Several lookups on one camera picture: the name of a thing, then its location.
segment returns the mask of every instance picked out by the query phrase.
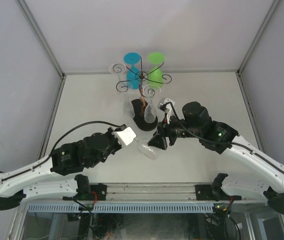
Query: black round base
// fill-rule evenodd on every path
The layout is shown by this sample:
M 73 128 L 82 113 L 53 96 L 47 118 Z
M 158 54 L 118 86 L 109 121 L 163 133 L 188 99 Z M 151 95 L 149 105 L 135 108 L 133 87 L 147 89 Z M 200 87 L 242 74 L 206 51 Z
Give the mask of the black round base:
M 141 114 L 141 107 L 142 107 L 142 102 L 139 99 L 134 99 L 132 100 L 134 112 L 135 112 L 135 117 L 133 118 L 135 124 L 137 127 L 145 132 L 152 131 L 156 128 L 158 119 L 156 117 L 155 121 L 153 123 L 147 123 L 144 120 L 144 114 Z

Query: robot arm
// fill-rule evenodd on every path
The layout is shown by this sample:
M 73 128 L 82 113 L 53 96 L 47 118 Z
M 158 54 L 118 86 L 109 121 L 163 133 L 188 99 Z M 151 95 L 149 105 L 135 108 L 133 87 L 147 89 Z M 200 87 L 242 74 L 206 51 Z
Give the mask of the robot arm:
M 177 138 L 198 138 L 207 149 L 231 157 L 256 172 L 259 180 L 249 182 L 219 173 L 211 185 L 216 200 L 226 196 L 265 200 L 277 212 L 284 214 L 284 165 L 248 143 L 229 125 L 213 121 L 205 107 L 198 102 L 187 103 L 182 111 L 185 119 L 179 119 L 170 99 L 163 99 L 159 106 L 166 118 L 148 142 L 149 146 L 163 150 L 174 145 Z
M 129 145 L 135 137 L 130 127 L 110 127 L 106 133 L 94 133 L 78 142 L 64 144 L 42 159 L 20 169 L 0 172 L 0 209 L 9 209 L 10 205 L 10 208 L 16 207 L 20 201 L 29 198 L 76 195 L 78 187 L 81 187 L 78 181 L 71 179 L 71 184 L 63 187 L 63 176 L 81 173 L 84 168 L 93 168 L 99 162 L 104 163 L 110 154 Z

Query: white wall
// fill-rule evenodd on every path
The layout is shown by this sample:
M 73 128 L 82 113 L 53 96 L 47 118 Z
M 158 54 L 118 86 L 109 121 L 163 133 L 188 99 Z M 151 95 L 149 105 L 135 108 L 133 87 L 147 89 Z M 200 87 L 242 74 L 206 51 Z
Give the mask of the white wall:
M 243 76 L 267 152 L 284 163 L 284 1 Z
M 64 72 L 108 71 L 128 52 L 166 70 L 236 70 L 273 0 L 26 0 Z
M 0 171 L 36 159 L 59 82 L 15 1 L 0 0 Z M 0 240 L 13 212 L 0 212 Z

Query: red wire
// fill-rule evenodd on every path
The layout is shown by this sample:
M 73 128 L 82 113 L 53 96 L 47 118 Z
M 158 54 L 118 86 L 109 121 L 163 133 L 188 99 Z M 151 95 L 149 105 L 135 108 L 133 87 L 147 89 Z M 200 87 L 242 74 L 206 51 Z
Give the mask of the red wire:
M 95 195 L 95 199 L 94 199 L 94 203 L 93 203 L 93 206 L 95 205 L 95 203 L 97 202 L 97 194 L 96 194 L 96 192 L 92 192 L 94 195 Z

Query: white table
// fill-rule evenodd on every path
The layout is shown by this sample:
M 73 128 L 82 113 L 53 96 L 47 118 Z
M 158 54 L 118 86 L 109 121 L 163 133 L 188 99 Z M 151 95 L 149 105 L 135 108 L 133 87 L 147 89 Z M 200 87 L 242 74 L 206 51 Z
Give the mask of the white table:
M 164 85 L 162 97 L 176 101 L 183 118 L 182 107 L 197 101 L 205 106 L 213 120 L 225 122 L 238 130 L 249 142 L 256 141 L 242 94 L 234 72 L 173 73 L 173 81 Z M 111 74 L 69 75 L 62 92 L 47 151 L 69 129 L 83 122 L 103 120 L 123 124 L 123 99 L 117 93 L 117 78 Z M 163 113 L 158 111 L 159 120 Z M 76 142 L 95 132 L 105 133 L 108 126 L 94 124 L 76 130 L 59 145 Z M 150 139 L 154 131 L 136 130 L 138 138 Z M 84 170 L 91 183 L 202 183 L 211 182 L 218 173 L 235 176 L 251 172 L 232 159 L 205 149 L 196 139 L 178 139 L 173 147 L 163 151 L 157 160 L 150 160 L 137 150 L 136 142 L 109 156 L 105 163 Z

